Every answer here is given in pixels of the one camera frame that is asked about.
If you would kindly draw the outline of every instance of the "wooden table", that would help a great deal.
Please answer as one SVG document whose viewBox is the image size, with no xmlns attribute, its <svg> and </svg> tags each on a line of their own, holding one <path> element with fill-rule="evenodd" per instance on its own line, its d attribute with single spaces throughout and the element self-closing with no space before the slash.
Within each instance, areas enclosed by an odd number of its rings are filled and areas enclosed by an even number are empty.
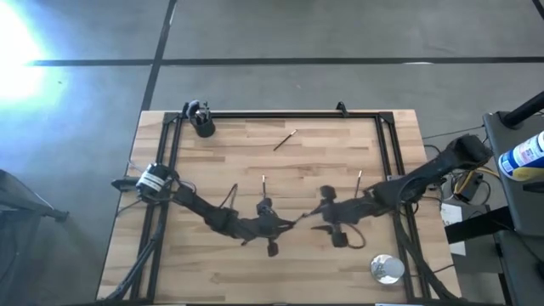
<svg viewBox="0 0 544 306">
<path fill-rule="evenodd" d="M 164 112 L 142 113 L 132 161 L 141 167 L 155 160 Z M 406 171 L 427 158 L 413 110 L 395 110 L 395 122 Z M 198 194 L 218 205 L 234 183 L 239 185 L 235 209 L 253 218 L 261 199 L 261 176 L 282 218 L 295 219 L 319 203 L 319 187 L 336 187 L 338 200 L 353 197 L 359 170 L 360 188 L 383 181 L 375 122 L 368 119 L 218 119 L 209 139 L 196 136 L 184 123 L 177 171 L 198 187 Z M 272 151 L 293 129 L 297 134 Z M 390 160 L 394 161 L 391 148 Z M 128 175 L 139 176 L 133 169 Z M 124 194 L 120 207 L 135 200 Z M 421 201 L 416 214 L 422 249 L 431 269 L 452 264 L 436 201 Z M 99 288 L 99 298 L 112 292 L 138 251 L 145 205 L 117 219 Z M 247 246 L 213 233 L 195 214 L 170 204 L 161 255 L 156 303 L 398 303 L 405 302 L 401 282 L 377 283 L 369 263 L 377 254 L 398 255 L 390 216 L 364 218 L 362 250 L 332 247 L 330 237 L 309 229 L 320 217 L 305 219 L 277 241 L 280 254 L 268 258 L 266 240 Z M 346 229 L 358 243 L 358 236 Z M 445 285 L 460 296 L 455 268 L 439 272 Z M 144 272 L 142 294 L 147 277 Z"/>
</svg>

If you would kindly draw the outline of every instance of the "silver lid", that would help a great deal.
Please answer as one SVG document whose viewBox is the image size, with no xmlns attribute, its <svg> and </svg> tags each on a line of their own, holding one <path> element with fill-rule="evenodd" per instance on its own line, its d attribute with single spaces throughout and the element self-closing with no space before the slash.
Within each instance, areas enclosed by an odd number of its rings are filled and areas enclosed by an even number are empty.
<svg viewBox="0 0 544 306">
<path fill-rule="evenodd" d="M 398 258 L 381 254 L 372 259 L 371 273 L 376 281 L 384 285 L 392 285 L 404 275 L 405 265 Z"/>
</svg>

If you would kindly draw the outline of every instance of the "blue and white can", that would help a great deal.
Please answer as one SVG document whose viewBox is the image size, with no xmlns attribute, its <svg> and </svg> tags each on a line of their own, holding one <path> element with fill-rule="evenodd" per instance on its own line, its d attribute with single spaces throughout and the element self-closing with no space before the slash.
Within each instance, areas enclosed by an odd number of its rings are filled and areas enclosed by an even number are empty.
<svg viewBox="0 0 544 306">
<path fill-rule="evenodd" d="M 517 181 L 544 175 L 544 131 L 499 157 L 502 173 Z"/>
</svg>

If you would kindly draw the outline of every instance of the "black floor line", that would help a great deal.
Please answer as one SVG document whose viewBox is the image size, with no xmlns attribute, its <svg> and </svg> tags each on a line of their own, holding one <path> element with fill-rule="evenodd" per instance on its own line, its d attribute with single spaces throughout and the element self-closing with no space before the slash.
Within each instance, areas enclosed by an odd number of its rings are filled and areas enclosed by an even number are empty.
<svg viewBox="0 0 544 306">
<path fill-rule="evenodd" d="M 441 58 L 268 58 L 268 59 L 164 59 L 161 65 L 425 65 L 425 64 L 544 63 L 544 56 L 441 57 Z"/>
<path fill-rule="evenodd" d="M 538 11 L 538 14 L 540 14 L 542 19 L 544 20 L 544 7 L 542 7 L 541 0 L 531 0 L 531 1 L 535 5 L 536 10 Z"/>
<path fill-rule="evenodd" d="M 152 64 L 153 59 L 43 59 L 26 63 L 28 66 L 42 67 L 143 66 Z"/>
<path fill-rule="evenodd" d="M 268 59 L 50 59 L 34 60 L 28 66 L 152 66 L 150 83 L 155 87 L 160 66 L 232 65 L 446 65 L 544 63 L 544 56 L 439 57 L 439 58 L 268 58 Z"/>
<path fill-rule="evenodd" d="M 173 13 L 176 9 L 177 3 L 178 0 L 170 0 L 168 2 L 167 14 L 164 17 L 164 22 L 162 23 L 161 37 L 159 38 L 159 43 L 156 47 L 155 58 L 153 59 L 153 65 L 151 66 L 150 78 L 147 81 L 147 86 L 145 87 L 144 92 L 144 99 L 140 107 L 141 111 L 148 111 L 151 107 L 153 93 L 155 92 L 156 80 L 159 77 L 159 70 L 161 69 L 162 56 L 164 55 L 164 50 L 167 46 L 168 33 L 170 32 L 170 26 L 173 20 Z"/>
</svg>

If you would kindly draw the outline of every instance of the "gray floor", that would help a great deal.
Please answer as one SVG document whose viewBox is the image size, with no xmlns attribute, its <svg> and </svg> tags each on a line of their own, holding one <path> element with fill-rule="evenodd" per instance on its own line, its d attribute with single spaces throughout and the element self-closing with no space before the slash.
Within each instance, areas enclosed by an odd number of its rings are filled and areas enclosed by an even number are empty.
<svg viewBox="0 0 544 306">
<path fill-rule="evenodd" d="M 0 50 L 0 168 L 71 212 L 66 224 L 42 223 L 26 304 L 94 299 L 119 198 L 110 181 L 125 170 L 151 68 L 11 64 L 153 59 L 167 4 L 0 3 L 11 33 Z M 544 56 L 543 31 L 530 0 L 186 0 L 164 57 Z M 478 126 L 485 112 L 539 93 L 542 80 L 544 64 L 172 66 L 161 68 L 150 108 L 204 99 L 216 109 L 331 109 L 342 100 L 416 109 L 425 136 Z M 444 147 L 453 137 L 428 142 Z M 491 203 L 504 205 L 494 190 Z M 467 267 L 464 296 L 500 299 L 489 274 L 456 262 Z"/>
</svg>

